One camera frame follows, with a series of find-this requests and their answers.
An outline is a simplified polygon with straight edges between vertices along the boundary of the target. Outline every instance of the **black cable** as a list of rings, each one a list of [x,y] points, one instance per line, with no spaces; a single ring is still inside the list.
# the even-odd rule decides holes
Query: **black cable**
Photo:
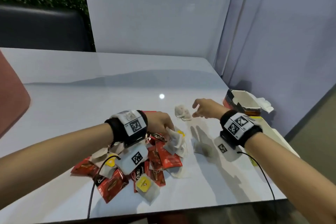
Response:
[[[260,170],[262,171],[262,174],[264,175],[264,177],[265,177],[265,179],[266,179],[266,182],[267,182],[267,184],[268,184],[268,186],[269,186],[269,189],[270,189],[271,192],[272,192],[273,202],[274,202],[274,211],[275,211],[275,224],[276,224],[276,223],[277,223],[277,206],[276,206],[275,196],[274,196],[274,193],[273,193],[273,190],[272,190],[272,188],[271,188],[271,185],[270,185],[270,183],[268,182],[267,177],[266,177],[266,175],[265,175],[263,169],[262,169],[261,166],[259,165],[258,161],[256,161],[256,160],[254,159],[254,157],[252,157],[252,156],[250,156],[249,154],[247,154],[247,153],[245,153],[245,152],[242,152],[242,151],[237,151],[237,153],[245,154],[245,155],[249,156],[250,158],[252,158],[252,159],[257,163],[257,165],[258,165],[258,167],[260,168]]]
[[[90,211],[91,211],[91,203],[92,203],[92,197],[93,197],[93,191],[95,190],[95,184],[98,178],[98,175],[103,167],[103,165],[106,163],[106,161],[108,161],[110,158],[117,158],[120,160],[119,156],[110,156],[107,159],[105,159],[105,161],[103,162],[103,164],[99,167],[98,173],[94,176],[94,180],[93,180],[93,186],[92,186],[92,190],[91,190],[91,195],[90,195],[90,201],[89,201],[89,209],[87,210],[87,218],[90,218]]]

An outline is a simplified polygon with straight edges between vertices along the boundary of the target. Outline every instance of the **cable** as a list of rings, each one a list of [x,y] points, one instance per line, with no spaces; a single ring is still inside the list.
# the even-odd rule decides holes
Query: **cable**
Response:
[[[223,69],[222,69],[222,75],[221,77],[223,78],[223,75],[224,75],[224,71],[225,71],[225,67],[226,67],[226,63],[228,62],[228,58],[229,58],[229,55],[231,53],[231,49],[232,49],[232,46],[233,46],[233,42],[236,38],[236,34],[237,34],[237,30],[238,30],[238,26],[239,26],[239,22],[240,22],[240,18],[242,16],[242,13],[243,13],[243,10],[244,10],[244,7],[245,7],[245,3],[246,3],[246,0],[243,0],[242,4],[241,4],[241,7],[240,7],[240,11],[239,11],[239,14],[238,14],[238,18],[237,18],[237,22],[236,22],[236,26],[234,28],[234,31],[233,31],[233,36],[232,36],[232,40],[230,42],[230,45],[229,45],[229,49],[227,51],[227,54],[226,54],[226,57],[225,57],[225,61],[224,61],[224,65],[223,65]]]
[[[88,210],[87,210],[87,217],[86,217],[86,219],[89,219],[89,218],[90,218],[90,212],[91,212],[91,203],[92,203],[93,191],[95,190],[95,184],[96,184],[98,175],[99,175],[100,170],[102,169],[103,165],[104,165],[104,164],[106,163],[106,161],[108,161],[110,158],[117,158],[117,159],[120,160],[119,156],[110,156],[110,157],[108,157],[107,159],[105,159],[105,161],[103,162],[103,164],[99,167],[98,173],[94,176],[93,186],[92,186],[92,189],[91,189],[91,195],[90,195],[90,200],[89,200],[89,208],[88,208]]]
[[[276,202],[275,202],[275,196],[274,196],[274,193],[273,193],[273,190],[272,190],[272,188],[271,188],[271,185],[270,185],[270,183],[268,182],[267,177],[266,177],[266,175],[265,175],[263,169],[262,169],[261,166],[259,165],[258,161],[256,161],[256,160],[254,159],[254,157],[252,157],[252,156],[250,156],[249,154],[247,154],[247,153],[245,153],[245,152],[242,152],[242,151],[237,151],[237,153],[245,154],[245,155],[249,156],[250,158],[252,158],[252,159],[257,163],[257,165],[258,165],[258,167],[260,168],[260,170],[262,171],[262,174],[264,175],[264,177],[265,177],[265,179],[266,179],[266,181],[267,181],[267,184],[268,184],[268,186],[269,186],[269,189],[270,189],[271,192],[272,192],[273,202],[274,202],[274,211],[275,211],[275,224],[276,224],[276,223],[277,223],[277,206],[276,206]]]

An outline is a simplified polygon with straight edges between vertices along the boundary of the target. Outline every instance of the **white table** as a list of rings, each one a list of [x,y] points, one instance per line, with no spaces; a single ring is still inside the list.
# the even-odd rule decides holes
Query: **white table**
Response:
[[[177,120],[174,106],[190,111],[196,98],[221,103],[228,87],[203,58],[1,49],[31,96],[31,106],[0,139],[0,157],[45,139],[102,123],[125,109],[160,110],[186,134],[183,160],[190,178],[174,179],[149,206],[134,194],[132,182],[106,204],[94,191],[91,217],[168,211],[272,200],[270,189],[246,156],[226,157],[214,146],[217,120]],[[193,153],[192,139],[213,145],[209,163]],[[70,170],[0,211],[0,223],[44,223],[86,218],[92,180]],[[276,199],[283,193],[271,183]]]

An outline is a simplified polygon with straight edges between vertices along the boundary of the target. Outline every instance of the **forearm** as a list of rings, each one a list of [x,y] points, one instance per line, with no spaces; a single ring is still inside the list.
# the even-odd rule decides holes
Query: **forearm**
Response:
[[[332,182],[262,133],[250,138],[245,148],[306,218],[314,223],[336,223]]]
[[[108,124],[51,138],[0,158],[0,209],[111,144]]]

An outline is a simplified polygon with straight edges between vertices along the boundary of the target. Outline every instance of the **pile of packets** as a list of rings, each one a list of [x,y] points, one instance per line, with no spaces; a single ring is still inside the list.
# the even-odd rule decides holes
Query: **pile of packets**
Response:
[[[91,177],[106,203],[132,180],[134,193],[151,204],[159,195],[160,187],[166,185],[163,170],[175,178],[186,178],[181,161],[187,154],[184,133],[178,128],[175,131],[167,128],[167,131],[168,141],[161,134],[148,132],[145,140],[122,150],[120,155],[116,152],[123,148],[122,144],[103,148],[75,165],[71,173]],[[102,166],[111,156],[119,156],[120,160],[112,157]]]

